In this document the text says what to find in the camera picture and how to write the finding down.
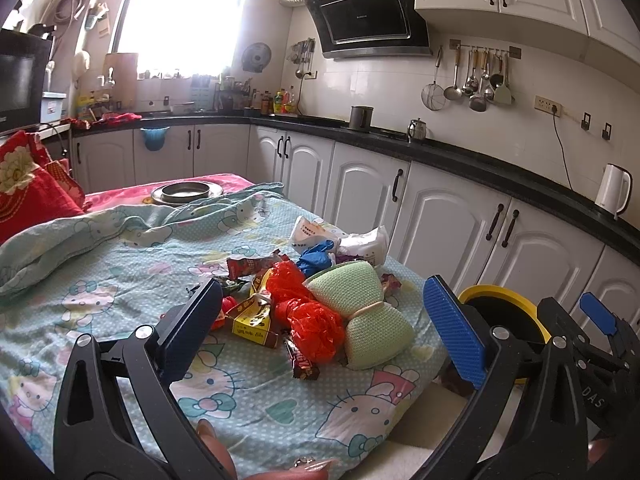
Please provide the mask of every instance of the light blue bedsheet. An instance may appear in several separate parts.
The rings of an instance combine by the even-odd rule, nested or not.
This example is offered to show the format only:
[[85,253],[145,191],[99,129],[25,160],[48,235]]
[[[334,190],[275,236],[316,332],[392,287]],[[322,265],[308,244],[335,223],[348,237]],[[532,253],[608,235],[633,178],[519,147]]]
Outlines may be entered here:
[[[226,258],[287,245],[297,216],[280,185],[253,186],[180,209],[119,206],[59,219],[0,247],[0,402],[27,443],[52,467],[60,384],[76,337],[128,336],[183,304],[186,288],[223,274]],[[288,469],[301,456],[338,458],[332,479],[382,442],[434,378],[446,351],[422,307],[424,280],[395,260],[402,289],[390,300],[416,338],[388,364],[355,372],[321,366],[317,381],[293,379],[284,348],[211,333],[185,379],[172,384],[190,420],[207,417],[240,478]],[[159,454],[127,381],[129,413],[148,452]]]

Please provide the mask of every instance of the white kettle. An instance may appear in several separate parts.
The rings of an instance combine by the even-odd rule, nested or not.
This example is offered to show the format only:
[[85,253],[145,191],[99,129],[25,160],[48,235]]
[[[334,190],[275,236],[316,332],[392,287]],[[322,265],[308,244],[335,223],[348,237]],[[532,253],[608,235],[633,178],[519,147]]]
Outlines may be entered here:
[[627,170],[615,164],[607,164],[600,183],[596,205],[606,209],[613,216],[622,214],[626,211],[631,200],[633,182],[631,173]]

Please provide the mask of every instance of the window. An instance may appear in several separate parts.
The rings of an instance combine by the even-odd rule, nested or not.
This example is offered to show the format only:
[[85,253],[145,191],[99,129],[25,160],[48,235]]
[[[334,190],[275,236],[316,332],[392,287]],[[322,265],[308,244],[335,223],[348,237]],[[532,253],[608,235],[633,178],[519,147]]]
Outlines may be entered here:
[[242,0],[125,0],[114,52],[137,52],[138,72],[218,74],[231,65]]

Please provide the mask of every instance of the human hand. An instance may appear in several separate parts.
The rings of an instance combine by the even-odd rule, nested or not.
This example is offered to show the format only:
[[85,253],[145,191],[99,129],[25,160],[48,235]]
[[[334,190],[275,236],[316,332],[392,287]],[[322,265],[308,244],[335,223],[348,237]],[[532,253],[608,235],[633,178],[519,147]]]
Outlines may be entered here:
[[[231,478],[238,480],[234,461],[226,447],[216,437],[216,430],[213,429],[211,423],[202,418],[198,422],[196,433],[231,475]],[[247,477],[245,480],[329,480],[329,468],[333,462],[333,460],[323,460],[322,462],[312,462],[304,466],[294,467],[288,471],[258,473]]]

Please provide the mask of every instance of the wall hook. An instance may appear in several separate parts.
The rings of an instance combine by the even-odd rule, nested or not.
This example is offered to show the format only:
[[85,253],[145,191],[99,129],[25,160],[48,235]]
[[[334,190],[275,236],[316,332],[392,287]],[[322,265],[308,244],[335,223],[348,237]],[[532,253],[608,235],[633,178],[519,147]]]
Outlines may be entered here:
[[604,126],[604,130],[602,131],[602,138],[604,140],[611,140],[611,125],[606,123]]
[[585,131],[588,132],[589,128],[591,126],[591,114],[588,114],[587,112],[584,113],[584,119],[582,120],[582,122],[580,123],[580,127]]

